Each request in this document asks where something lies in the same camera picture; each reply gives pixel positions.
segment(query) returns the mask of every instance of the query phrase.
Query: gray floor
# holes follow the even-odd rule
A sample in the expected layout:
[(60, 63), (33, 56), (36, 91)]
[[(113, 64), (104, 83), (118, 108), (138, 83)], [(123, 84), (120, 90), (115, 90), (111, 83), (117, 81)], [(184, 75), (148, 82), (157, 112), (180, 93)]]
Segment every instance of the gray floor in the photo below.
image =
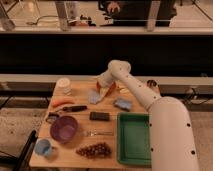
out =
[[(46, 107), (45, 98), (11, 98), (0, 110), (0, 150), (19, 156), (30, 132), (39, 130), (47, 110)], [(190, 116), (201, 171), (212, 171), (213, 111), (193, 111), (190, 112)], [(11, 169), (0, 167), (0, 170), (9, 171)], [(22, 170), (28, 170), (26, 162), (24, 162)]]

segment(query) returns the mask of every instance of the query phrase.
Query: grapes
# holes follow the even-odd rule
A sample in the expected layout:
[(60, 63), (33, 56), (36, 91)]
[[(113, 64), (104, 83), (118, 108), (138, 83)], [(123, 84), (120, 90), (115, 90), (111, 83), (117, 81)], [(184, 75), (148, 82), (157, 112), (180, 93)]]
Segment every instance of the grapes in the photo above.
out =
[(76, 150), (76, 153), (87, 158), (105, 158), (112, 153), (111, 148), (105, 142), (100, 142)]

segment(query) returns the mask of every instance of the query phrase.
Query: pink object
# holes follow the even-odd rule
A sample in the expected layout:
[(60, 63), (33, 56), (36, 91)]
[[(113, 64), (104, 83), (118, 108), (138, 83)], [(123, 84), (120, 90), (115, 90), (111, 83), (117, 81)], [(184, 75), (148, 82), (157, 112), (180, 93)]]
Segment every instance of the pink object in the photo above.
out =
[(51, 125), (50, 135), (60, 143), (69, 142), (78, 129), (78, 122), (72, 116), (62, 116)]

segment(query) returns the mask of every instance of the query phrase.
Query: red object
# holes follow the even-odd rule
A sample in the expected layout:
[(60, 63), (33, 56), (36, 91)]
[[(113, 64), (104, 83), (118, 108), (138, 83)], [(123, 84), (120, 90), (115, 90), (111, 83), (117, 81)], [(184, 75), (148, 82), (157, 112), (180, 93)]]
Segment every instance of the red object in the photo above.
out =
[(54, 108), (63, 104), (74, 104), (74, 102), (70, 98), (53, 99), (51, 101), (51, 106)]
[[(99, 82), (96, 83), (96, 87), (98, 92), (100, 93), (100, 89), (102, 88)], [(114, 90), (116, 89), (116, 83), (113, 82), (112, 85), (110, 86), (108, 92), (106, 93), (106, 96), (110, 95)]]

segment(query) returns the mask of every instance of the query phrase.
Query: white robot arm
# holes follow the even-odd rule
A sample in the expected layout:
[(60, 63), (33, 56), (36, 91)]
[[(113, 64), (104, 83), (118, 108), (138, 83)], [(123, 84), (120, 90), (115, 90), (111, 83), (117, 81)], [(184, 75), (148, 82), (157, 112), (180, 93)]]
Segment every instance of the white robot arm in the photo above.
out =
[(153, 171), (199, 171), (188, 110), (178, 99), (161, 97), (133, 77), (126, 61), (113, 60), (98, 82), (110, 87), (122, 81), (150, 114), (150, 147)]

